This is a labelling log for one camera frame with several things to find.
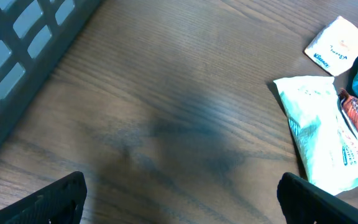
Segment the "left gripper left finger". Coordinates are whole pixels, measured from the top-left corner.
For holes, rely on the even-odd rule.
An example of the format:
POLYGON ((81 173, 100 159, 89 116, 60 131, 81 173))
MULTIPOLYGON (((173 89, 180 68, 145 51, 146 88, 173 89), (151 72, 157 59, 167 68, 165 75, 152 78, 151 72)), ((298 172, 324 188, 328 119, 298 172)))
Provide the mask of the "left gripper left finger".
POLYGON ((87 196, 80 171, 0 210, 0 224, 79 224, 87 196))

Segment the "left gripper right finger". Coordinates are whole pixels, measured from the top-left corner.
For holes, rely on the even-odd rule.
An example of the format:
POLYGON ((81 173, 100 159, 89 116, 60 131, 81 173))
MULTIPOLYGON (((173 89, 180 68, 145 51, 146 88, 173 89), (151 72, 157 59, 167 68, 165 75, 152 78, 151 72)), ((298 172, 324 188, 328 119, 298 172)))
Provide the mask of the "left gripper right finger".
POLYGON ((286 172, 277 199, 288 224, 358 224, 358 209, 315 185, 286 172))

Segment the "teal wet wipes pack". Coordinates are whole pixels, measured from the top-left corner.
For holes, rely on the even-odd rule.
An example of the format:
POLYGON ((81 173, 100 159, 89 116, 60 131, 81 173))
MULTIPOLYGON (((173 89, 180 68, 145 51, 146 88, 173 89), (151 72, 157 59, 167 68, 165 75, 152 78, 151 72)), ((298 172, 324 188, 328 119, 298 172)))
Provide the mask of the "teal wet wipes pack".
POLYGON ((340 107, 334 77, 274 83, 308 181, 332 195, 358 187, 358 134, 340 107))

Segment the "small orange snack packet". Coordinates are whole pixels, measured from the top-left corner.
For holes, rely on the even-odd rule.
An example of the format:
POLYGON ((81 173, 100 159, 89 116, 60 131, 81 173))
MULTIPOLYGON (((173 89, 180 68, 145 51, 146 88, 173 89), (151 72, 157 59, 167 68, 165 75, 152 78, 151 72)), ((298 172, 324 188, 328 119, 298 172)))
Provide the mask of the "small orange snack packet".
POLYGON ((304 53, 323 70, 337 77, 348 71, 358 57, 358 28, 338 16, 318 33, 304 53))

